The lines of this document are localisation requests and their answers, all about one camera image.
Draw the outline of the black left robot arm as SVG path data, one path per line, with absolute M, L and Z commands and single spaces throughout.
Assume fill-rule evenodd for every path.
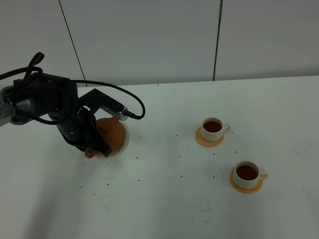
M 4 99 L 15 110 L 11 120 L 23 125 L 48 115 L 48 125 L 55 125 L 64 140 L 87 153 L 99 152 L 108 156 L 112 149 L 105 143 L 96 125 L 95 112 L 109 100 L 104 93 L 93 89 L 78 96 L 77 84 L 68 79 L 42 74 L 24 85 L 15 80 L 14 85 L 3 90 Z

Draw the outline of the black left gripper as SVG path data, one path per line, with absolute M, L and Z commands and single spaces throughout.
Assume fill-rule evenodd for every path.
M 66 121 L 57 125 L 64 140 L 71 146 L 85 153 L 85 156 L 95 156 L 101 153 L 108 157 L 112 149 L 98 134 L 95 116 L 80 107 Z

